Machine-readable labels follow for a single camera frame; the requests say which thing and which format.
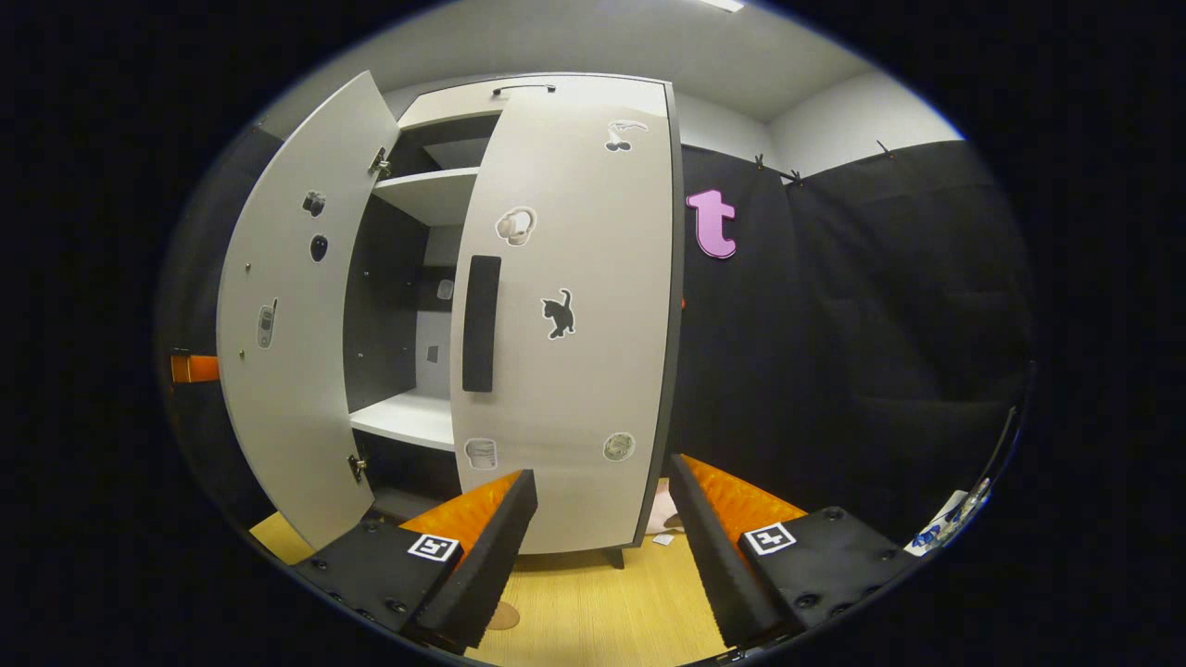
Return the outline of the white cabinet door black handle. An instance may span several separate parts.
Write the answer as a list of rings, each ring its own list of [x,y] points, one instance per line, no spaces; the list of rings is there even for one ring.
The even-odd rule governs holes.
[[[686,241],[669,84],[537,76],[500,102],[455,271],[463,490],[534,474],[524,555],[639,545],[668,444]]]

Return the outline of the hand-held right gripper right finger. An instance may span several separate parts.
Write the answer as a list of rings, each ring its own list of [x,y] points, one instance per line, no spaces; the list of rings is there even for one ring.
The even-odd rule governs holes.
[[[718,633],[733,648],[812,633],[919,563],[842,507],[801,510],[687,455],[671,456],[669,488]]]

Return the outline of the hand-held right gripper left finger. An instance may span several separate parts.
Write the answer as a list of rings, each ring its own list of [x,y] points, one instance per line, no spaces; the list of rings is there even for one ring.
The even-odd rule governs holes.
[[[344,611],[440,649],[480,644],[537,510],[518,470],[391,523],[365,519],[293,566]]]

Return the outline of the pink plush toy with face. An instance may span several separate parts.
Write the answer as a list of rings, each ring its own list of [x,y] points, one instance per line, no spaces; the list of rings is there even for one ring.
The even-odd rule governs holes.
[[[686,528],[671,495],[670,479],[661,477],[655,489],[644,535],[665,535],[670,532],[686,532]]]

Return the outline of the white cabinet door with hinges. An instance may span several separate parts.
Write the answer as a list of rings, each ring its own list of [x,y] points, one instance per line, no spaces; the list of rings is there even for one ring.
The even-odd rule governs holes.
[[[372,74],[347,81],[283,140],[232,228],[216,342],[234,436],[259,485],[312,550],[374,503],[353,474],[344,307],[372,164],[398,138]]]

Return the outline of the black backdrop cloth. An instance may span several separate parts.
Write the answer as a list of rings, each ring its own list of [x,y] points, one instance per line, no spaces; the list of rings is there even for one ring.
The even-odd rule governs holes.
[[[161,354],[217,355],[216,301],[232,212],[279,140],[234,142],[200,185],[173,240],[154,304]],[[715,188],[732,258],[708,258],[686,210],[686,300],[670,436],[676,450],[804,510],[841,504],[890,539],[971,485],[1021,400],[1034,358],[1033,296],[1016,220],[970,142],[890,150],[805,184],[741,157],[682,146],[686,188]],[[453,267],[412,268],[429,231],[370,199],[355,296],[345,298],[347,407],[397,390],[445,398],[445,343],[431,296]],[[238,523],[266,508],[232,453],[219,390],[183,390],[181,451]]]

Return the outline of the white and grey cabinet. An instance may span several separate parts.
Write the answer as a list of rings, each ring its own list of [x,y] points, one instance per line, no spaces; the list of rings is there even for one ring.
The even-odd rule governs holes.
[[[417,274],[412,299],[421,310],[420,331],[412,345],[415,380],[410,388],[355,409],[350,417],[351,425],[364,434],[452,456],[461,490],[449,408],[449,323],[463,223],[499,114],[412,131],[398,127],[390,173],[374,191],[432,231],[426,267]]]

